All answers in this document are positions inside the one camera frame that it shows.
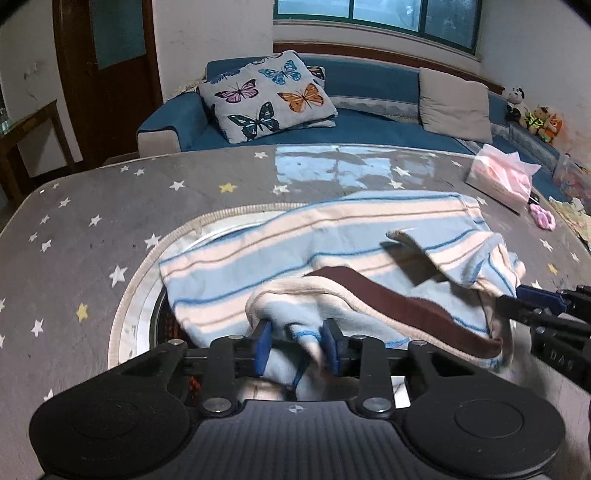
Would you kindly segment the blue white striped sweater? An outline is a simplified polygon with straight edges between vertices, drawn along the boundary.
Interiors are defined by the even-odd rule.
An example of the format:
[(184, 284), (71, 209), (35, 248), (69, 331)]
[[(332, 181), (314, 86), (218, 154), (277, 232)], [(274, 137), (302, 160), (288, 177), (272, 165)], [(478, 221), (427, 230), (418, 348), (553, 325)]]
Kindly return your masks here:
[(329, 377), (325, 320), (388, 348), (424, 340), (481, 368), (512, 361), (509, 322), (523, 262), (454, 192), (358, 192), (295, 208), (159, 264), (169, 305), (194, 345), (245, 335), (266, 320), (276, 344), (247, 398), (331, 399), (353, 382)]

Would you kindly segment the pink hair scrunchie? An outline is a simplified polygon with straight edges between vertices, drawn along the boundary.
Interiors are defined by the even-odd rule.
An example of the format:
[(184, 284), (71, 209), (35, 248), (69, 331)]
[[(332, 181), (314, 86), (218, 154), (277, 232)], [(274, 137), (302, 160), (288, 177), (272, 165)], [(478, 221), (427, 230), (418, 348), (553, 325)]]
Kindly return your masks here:
[(542, 208), (539, 204), (531, 203), (528, 205), (528, 211), (540, 229), (546, 231), (556, 229), (556, 219), (549, 210)]

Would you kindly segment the clear bag of small items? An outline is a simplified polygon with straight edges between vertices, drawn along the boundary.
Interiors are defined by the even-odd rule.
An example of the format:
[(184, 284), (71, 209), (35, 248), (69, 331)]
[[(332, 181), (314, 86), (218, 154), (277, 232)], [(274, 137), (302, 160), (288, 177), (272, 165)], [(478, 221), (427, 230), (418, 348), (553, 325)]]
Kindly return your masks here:
[(563, 154), (554, 169), (552, 180), (566, 196), (579, 199), (586, 211), (590, 211), (590, 170), (587, 167), (568, 153)]

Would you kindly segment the pink tissue pack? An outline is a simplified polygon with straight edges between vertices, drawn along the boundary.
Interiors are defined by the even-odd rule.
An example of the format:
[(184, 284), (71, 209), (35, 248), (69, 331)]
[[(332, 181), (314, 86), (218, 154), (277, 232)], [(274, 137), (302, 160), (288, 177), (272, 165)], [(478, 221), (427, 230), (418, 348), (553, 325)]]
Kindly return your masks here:
[(504, 153), (485, 144), (475, 155), (466, 183), (520, 214), (528, 204), (539, 164), (521, 160), (518, 152)]

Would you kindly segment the orange yellow plush toy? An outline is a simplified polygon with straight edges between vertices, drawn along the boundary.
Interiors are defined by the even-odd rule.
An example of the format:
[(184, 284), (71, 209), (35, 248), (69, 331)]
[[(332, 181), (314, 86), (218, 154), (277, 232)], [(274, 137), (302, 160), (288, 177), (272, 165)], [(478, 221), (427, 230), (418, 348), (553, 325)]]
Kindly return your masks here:
[(521, 117), (520, 125), (544, 143), (553, 145), (562, 129), (563, 118), (548, 106), (537, 106)]

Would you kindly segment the panda plush toy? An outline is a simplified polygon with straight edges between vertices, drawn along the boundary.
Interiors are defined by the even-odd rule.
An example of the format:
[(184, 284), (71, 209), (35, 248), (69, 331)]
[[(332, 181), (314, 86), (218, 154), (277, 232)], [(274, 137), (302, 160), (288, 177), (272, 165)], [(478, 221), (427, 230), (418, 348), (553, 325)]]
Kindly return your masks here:
[(506, 90), (503, 95), (506, 100), (506, 121), (519, 123), (528, 113), (525, 105), (525, 91), (521, 87), (515, 86)]

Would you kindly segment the grey star-patterned table cover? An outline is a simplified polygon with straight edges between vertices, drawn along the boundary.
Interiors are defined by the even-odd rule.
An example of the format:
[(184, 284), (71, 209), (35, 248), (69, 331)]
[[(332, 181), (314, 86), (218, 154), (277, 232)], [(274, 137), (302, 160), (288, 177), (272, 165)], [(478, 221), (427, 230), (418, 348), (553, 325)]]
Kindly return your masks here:
[(46, 184), (1, 234), (1, 475), (36, 479), (36, 408), (102, 371), (117, 307), (151, 250), (226, 208), (356, 191), (474, 196), (472, 159), (449, 148), (259, 146), (133, 160)]

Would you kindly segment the beige square cushion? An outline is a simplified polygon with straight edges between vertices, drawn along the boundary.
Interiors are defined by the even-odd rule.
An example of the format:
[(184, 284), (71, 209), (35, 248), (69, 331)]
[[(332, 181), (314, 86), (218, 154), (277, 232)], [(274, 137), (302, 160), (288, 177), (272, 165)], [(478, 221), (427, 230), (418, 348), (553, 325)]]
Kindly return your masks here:
[(419, 115), (424, 129), (462, 140), (489, 143), (489, 90), (480, 82), (437, 70), (419, 70)]

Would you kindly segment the blue fabric sofa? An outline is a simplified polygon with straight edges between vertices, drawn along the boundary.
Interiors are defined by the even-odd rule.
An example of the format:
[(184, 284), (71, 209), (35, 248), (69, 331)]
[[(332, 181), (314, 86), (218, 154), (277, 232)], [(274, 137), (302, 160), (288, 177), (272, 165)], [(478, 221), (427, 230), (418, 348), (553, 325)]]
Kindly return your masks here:
[[(420, 74), (398, 64), (339, 56), (305, 55), (304, 63), (322, 68), (325, 92), (338, 108), (335, 126), (281, 132), (260, 139), (260, 144), (359, 143), (393, 145), (472, 153), (476, 141), (430, 133), (420, 123)], [(535, 188), (546, 198), (566, 200), (554, 183), (559, 152), (507, 119), (506, 100), (489, 93), (492, 143), (505, 153), (517, 152), (527, 163), (539, 165)], [(140, 156), (228, 147), (213, 113), (197, 91), (185, 91), (165, 102), (137, 131)]]

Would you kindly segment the butterfly print pillow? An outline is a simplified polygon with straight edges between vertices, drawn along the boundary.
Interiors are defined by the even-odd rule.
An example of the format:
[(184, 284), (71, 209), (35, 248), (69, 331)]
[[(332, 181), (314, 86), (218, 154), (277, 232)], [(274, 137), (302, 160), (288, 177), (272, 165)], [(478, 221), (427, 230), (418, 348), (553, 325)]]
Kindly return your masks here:
[(332, 126), (338, 116), (318, 78), (293, 50), (223, 72), (197, 91), (230, 144), (308, 125)]

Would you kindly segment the dark wooden side table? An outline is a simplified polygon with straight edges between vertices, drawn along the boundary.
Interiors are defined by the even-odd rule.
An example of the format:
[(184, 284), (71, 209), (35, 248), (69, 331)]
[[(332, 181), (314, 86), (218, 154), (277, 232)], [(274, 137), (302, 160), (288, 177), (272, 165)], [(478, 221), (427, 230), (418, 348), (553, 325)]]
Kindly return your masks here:
[[(47, 139), (55, 135), (61, 151), (58, 166), (41, 173), (34, 163), (45, 149)], [(1, 189), (8, 204), (16, 209), (26, 197), (45, 182), (76, 171), (74, 156), (68, 144), (57, 101), (13, 123), (1, 133)]]

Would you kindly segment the green framed window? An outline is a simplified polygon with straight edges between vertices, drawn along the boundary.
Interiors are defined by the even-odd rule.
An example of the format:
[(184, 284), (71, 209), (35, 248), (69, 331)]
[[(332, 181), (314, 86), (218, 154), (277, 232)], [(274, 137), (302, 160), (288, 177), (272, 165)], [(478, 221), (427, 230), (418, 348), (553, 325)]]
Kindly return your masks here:
[(279, 0), (281, 20), (328, 20), (378, 27), (476, 51), (482, 3), (478, 0)]

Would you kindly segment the dark wooden door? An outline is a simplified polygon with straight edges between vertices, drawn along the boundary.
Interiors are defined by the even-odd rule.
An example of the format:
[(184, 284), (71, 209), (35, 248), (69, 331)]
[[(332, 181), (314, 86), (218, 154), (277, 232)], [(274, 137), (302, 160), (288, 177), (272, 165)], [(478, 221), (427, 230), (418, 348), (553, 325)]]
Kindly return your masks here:
[(53, 32), (69, 119), (85, 166), (137, 151), (163, 104), (150, 1), (54, 1)]

